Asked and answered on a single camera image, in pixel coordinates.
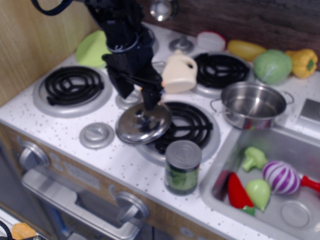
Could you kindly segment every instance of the oven door handle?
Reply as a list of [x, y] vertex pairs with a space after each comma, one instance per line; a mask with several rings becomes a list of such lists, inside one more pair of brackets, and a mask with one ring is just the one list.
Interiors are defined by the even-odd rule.
[[75, 191], [36, 170], [27, 171], [22, 178], [22, 184], [39, 199], [113, 240], [133, 240], [142, 227], [141, 220], [134, 223], [128, 221], [121, 227], [110, 224], [77, 205], [78, 195]]

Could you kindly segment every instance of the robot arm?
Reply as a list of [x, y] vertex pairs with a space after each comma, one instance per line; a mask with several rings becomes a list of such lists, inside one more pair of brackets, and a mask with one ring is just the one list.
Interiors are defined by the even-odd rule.
[[[105, 32], [107, 47], [112, 54], [102, 58], [107, 64], [109, 78], [117, 92], [126, 98], [134, 85], [141, 93], [147, 111], [161, 100], [162, 78], [152, 66], [152, 45], [155, 37], [141, 22], [142, 6], [136, 0], [76, 0], [88, 8], [90, 14]], [[33, 5], [43, 14], [52, 16], [62, 12], [72, 0], [63, 0], [56, 8], [45, 11], [37, 0]]]

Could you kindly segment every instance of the stainless steel pot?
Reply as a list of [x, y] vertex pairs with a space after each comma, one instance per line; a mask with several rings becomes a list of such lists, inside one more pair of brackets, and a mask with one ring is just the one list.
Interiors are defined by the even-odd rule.
[[283, 95], [266, 85], [253, 82], [237, 82], [227, 86], [221, 93], [224, 118], [239, 129], [267, 129], [274, 125], [294, 98], [288, 92], [290, 102]]

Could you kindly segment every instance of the toy kitchen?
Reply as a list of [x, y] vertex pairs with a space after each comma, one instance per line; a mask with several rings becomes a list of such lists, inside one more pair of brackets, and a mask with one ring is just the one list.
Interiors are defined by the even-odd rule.
[[320, 73], [296, 75], [298, 51], [252, 61], [252, 43], [141, 26], [129, 53], [78, 48], [0, 107], [22, 221], [57, 240], [318, 239]]

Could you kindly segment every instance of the can label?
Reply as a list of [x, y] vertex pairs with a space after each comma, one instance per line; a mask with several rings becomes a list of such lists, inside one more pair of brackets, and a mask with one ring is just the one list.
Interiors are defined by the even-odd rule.
[[169, 164], [165, 165], [165, 185], [169, 191], [185, 195], [193, 192], [198, 184], [199, 166], [196, 168], [185, 171], [178, 170], [171, 167]]

